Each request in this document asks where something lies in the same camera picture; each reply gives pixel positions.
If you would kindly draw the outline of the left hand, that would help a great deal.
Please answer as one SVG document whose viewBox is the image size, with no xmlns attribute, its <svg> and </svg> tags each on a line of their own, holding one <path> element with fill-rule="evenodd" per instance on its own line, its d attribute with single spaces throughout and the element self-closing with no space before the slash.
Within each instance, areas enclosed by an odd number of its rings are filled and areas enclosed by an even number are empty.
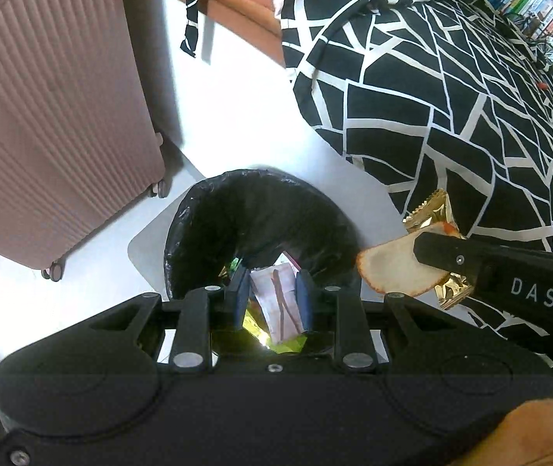
<svg viewBox="0 0 553 466">
<path fill-rule="evenodd" d="M 527 402 L 453 465 L 553 465 L 553 400 Z"/>
</svg>

